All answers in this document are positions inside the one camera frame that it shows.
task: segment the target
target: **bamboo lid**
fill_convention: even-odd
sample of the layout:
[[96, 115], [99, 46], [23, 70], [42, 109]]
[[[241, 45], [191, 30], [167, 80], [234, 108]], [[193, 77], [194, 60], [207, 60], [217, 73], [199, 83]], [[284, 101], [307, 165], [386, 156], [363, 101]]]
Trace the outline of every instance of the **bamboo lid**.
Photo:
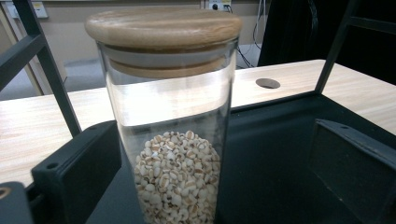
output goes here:
[[184, 49], [238, 37], [241, 20], [226, 12], [183, 7], [138, 7], [90, 16], [87, 33], [127, 49]]

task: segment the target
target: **cable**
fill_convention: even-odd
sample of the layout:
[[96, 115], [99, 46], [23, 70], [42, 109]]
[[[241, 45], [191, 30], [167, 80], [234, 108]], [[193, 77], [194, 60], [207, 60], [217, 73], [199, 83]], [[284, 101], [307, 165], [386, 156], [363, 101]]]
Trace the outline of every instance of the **cable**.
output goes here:
[[[231, 8], [230, 5], [224, 5], [224, 7], [227, 8], [228, 12], [233, 14], [233, 9]], [[245, 54], [242, 53], [241, 49], [239, 48], [239, 46], [236, 48], [236, 50], [238, 51], [238, 53], [241, 55], [242, 60], [245, 62], [245, 64], [247, 65], [247, 67], [254, 67], [253, 64], [251, 64], [248, 59], [245, 57]]]
[[308, 5], [309, 9], [311, 11], [311, 34], [309, 35], [308, 38], [308, 43], [306, 49], [308, 52], [312, 51], [315, 41], [317, 39], [317, 34], [318, 34], [318, 12], [317, 12], [317, 7], [315, 6], [315, 3], [313, 0], [308, 0]]
[[253, 29], [253, 41], [258, 49], [262, 49], [262, 48], [260, 48], [260, 46], [257, 44], [257, 41], [256, 41], [256, 36], [259, 32], [259, 29], [257, 27], [258, 27], [260, 18], [262, 17], [263, 13], [265, 12], [265, 5], [266, 5], [266, 0], [263, 1], [263, 4], [262, 4], [262, 0], [260, 0], [259, 11], [257, 14], [257, 20], [256, 20], [256, 24], [254, 25], [254, 29]]

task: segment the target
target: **metal bar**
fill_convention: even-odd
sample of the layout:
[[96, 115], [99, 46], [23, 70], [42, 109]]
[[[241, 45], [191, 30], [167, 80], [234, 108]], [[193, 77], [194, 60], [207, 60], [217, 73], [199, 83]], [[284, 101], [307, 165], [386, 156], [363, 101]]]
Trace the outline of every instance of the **metal bar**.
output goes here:
[[15, 8], [18, 10], [21, 22], [28, 35], [41, 35], [44, 39], [44, 48], [37, 53], [38, 60], [43, 68], [43, 71], [49, 81], [49, 85], [53, 91], [55, 99], [61, 109], [67, 127], [70, 130], [72, 136], [76, 136], [81, 133], [76, 114], [73, 106], [70, 103], [69, 96], [64, 88], [59, 70], [53, 60], [48, 45], [47, 39], [44, 36], [44, 32], [39, 25], [37, 16], [34, 13], [32, 3], [29, 0], [13, 0]]
[[13, 0], [15, 8], [18, 10], [23, 27], [28, 35], [44, 34], [38, 19], [34, 13], [32, 3], [29, 0]]
[[352, 17], [348, 21], [349, 25], [357, 26], [360, 28], [375, 30], [391, 35], [396, 35], [396, 23], [389, 21], [377, 21], [366, 18]]
[[323, 93], [326, 82], [329, 79], [330, 72], [332, 71], [332, 67], [334, 66], [334, 63], [337, 60], [341, 47], [343, 47], [344, 40], [347, 37], [347, 32], [349, 30], [349, 26], [347, 25], [347, 23], [350, 17], [356, 13], [360, 1], [361, 0], [350, 0], [346, 7], [346, 12], [344, 14], [343, 19], [341, 20], [340, 26], [338, 27], [338, 31], [337, 34], [335, 35], [334, 41], [332, 42], [332, 47], [330, 48], [330, 52], [327, 56], [326, 63], [323, 66], [323, 69], [320, 73], [320, 77], [318, 79], [317, 86], [315, 87], [315, 92], [317, 94]]
[[28, 35], [0, 55], [0, 91], [44, 46], [42, 35]]
[[59, 74], [58, 68], [55, 65], [55, 61], [51, 56], [50, 48], [46, 46], [40, 50], [37, 54], [37, 58], [41, 63], [47, 80], [49, 81], [49, 85], [52, 89], [55, 99], [61, 108], [62, 114], [64, 115], [64, 120], [66, 121], [70, 133], [72, 136], [78, 135], [81, 133], [81, 128], [79, 127], [73, 106], [71, 105], [70, 99], [64, 88], [61, 75]]

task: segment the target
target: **light wood tabletop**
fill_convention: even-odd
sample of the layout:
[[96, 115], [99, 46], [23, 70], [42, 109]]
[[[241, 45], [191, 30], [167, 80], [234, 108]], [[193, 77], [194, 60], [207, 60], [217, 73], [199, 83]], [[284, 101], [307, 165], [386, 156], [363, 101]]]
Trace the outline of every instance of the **light wood tabletop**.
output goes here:
[[[237, 70], [232, 107], [312, 91], [324, 61]], [[280, 83], [277, 89], [256, 84]], [[396, 134], [396, 87], [336, 64], [323, 92], [335, 102]], [[114, 119], [106, 88], [69, 92], [82, 129]], [[71, 139], [53, 95], [0, 102], [0, 183], [32, 182], [30, 169]]]

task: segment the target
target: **electrical outlet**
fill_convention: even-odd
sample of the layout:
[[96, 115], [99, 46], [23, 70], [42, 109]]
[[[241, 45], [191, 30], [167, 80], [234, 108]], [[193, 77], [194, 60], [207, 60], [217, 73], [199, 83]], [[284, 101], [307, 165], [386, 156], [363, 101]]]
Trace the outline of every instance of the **electrical outlet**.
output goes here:
[[219, 11], [229, 11], [230, 9], [225, 6], [231, 6], [231, 0], [209, 0], [209, 9]]
[[[48, 18], [48, 14], [42, 2], [32, 2], [33, 8], [35, 9], [35, 14], [38, 18]], [[8, 8], [9, 14], [12, 18], [18, 19], [20, 15], [18, 15], [18, 11], [15, 8], [12, 2], [6, 2], [6, 6]]]

